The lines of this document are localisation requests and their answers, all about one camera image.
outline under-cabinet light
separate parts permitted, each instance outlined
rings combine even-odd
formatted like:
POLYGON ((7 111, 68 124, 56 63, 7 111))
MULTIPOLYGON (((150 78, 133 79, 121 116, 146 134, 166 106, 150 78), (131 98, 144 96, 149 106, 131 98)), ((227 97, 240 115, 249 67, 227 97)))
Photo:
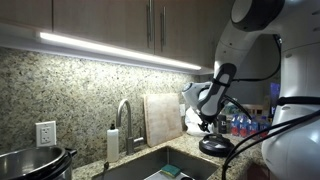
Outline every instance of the under-cabinet light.
POLYGON ((85 49, 91 49, 91 50, 107 53, 108 55, 120 56, 120 57, 129 58, 129 59, 143 60, 143 61, 151 62, 155 64, 163 64, 163 65, 175 66, 175 67, 187 68, 187 69, 193 69, 193 70, 201 69, 200 66, 183 63, 176 60, 163 58, 160 56, 139 53, 135 51, 116 48, 108 45, 92 43, 84 40, 78 40, 78 39, 69 38, 69 37, 60 36, 60 35, 51 34, 51 33, 40 32, 40 38, 57 42, 57 43, 66 44, 66 45, 81 47, 85 49))

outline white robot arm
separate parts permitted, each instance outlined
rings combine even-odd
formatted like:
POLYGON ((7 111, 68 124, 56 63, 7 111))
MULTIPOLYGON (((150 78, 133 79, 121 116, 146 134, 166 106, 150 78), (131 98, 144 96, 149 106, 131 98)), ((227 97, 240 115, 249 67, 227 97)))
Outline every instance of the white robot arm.
MULTIPOLYGON (((188 84, 183 96, 205 123, 221 110, 220 102, 236 68, 260 34, 282 39, 280 97, 320 97, 320 1, 236 0, 215 56, 214 80, 188 84)), ((320 109, 319 104, 278 106, 273 125, 320 109)), ((279 179, 320 178, 320 118, 263 142, 268 168, 279 179)))

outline cabinet door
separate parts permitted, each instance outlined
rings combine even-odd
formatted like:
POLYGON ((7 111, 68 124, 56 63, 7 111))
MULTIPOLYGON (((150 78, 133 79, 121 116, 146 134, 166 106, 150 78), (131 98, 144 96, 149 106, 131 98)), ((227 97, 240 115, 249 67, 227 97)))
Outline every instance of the cabinet door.
POLYGON ((198 1, 197 19, 197 60, 198 63, 213 68, 215 51, 220 36, 230 20, 234 0, 201 0, 198 1))
POLYGON ((0 19, 51 29, 52 2, 51 0, 0 0, 0 19))
POLYGON ((155 54, 184 62, 196 60, 197 0, 155 1, 155 54))
POLYGON ((148 47, 148 0, 54 0, 54 31, 153 53, 148 47))

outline faucet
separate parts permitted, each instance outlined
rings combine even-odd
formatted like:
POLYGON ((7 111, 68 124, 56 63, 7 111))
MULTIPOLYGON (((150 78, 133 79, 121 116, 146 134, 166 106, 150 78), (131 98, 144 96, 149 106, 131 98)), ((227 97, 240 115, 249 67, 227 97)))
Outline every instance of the faucet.
POLYGON ((127 111, 128 111, 128 135, 126 139, 126 149, 127 149, 127 155, 131 155, 134 153, 134 147, 137 146, 137 144, 139 144, 140 142, 143 142, 144 138, 139 137, 137 139, 133 139, 132 137, 131 108, 130 108, 130 103, 127 99, 123 99, 119 104, 117 118, 116 118, 116 126, 117 127, 121 126, 121 113, 124 105, 127 106, 127 111))

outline bottle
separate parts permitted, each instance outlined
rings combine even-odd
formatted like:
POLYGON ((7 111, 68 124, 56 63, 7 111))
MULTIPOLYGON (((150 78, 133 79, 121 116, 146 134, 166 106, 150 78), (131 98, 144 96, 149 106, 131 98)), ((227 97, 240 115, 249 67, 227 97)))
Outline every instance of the bottle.
POLYGON ((107 130, 107 159, 108 162, 116 162, 119 159, 119 130, 114 124, 107 130))
POLYGON ((233 136, 239 136, 239 120, 238 115, 233 115, 232 121, 231 121, 231 134, 233 136))
MULTIPOLYGON (((249 125, 249 134, 255 134, 259 131, 259 124, 258 122, 255 120, 255 118, 252 119, 251 124, 249 125)), ((254 136, 252 139, 254 140, 258 140, 260 138, 259 135, 254 136)))
POLYGON ((227 117, 225 115, 218 115, 218 129, 221 134, 227 133, 227 117))
MULTIPOLYGON (((261 121, 260 121, 260 131, 263 129, 266 129, 270 127, 270 123, 269 121, 267 121, 267 117, 266 116, 261 116, 261 121)), ((264 138, 268 135, 268 132, 263 132, 260 134, 261 138, 264 138)))
POLYGON ((240 117, 239 135, 245 138, 248 136, 249 122, 246 115, 241 115, 239 117, 240 117))

